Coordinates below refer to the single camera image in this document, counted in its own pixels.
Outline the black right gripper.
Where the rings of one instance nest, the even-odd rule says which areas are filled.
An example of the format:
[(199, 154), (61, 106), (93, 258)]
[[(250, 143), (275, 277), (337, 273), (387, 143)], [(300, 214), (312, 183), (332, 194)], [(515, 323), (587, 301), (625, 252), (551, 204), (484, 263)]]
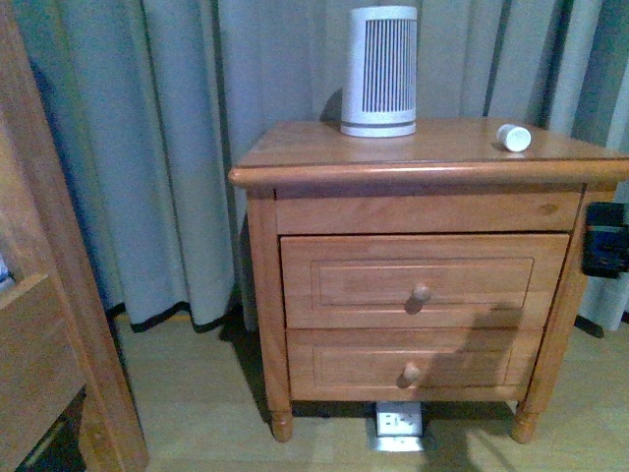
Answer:
[(586, 208), (582, 272), (587, 276), (618, 278), (628, 271), (626, 204), (591, 203)]

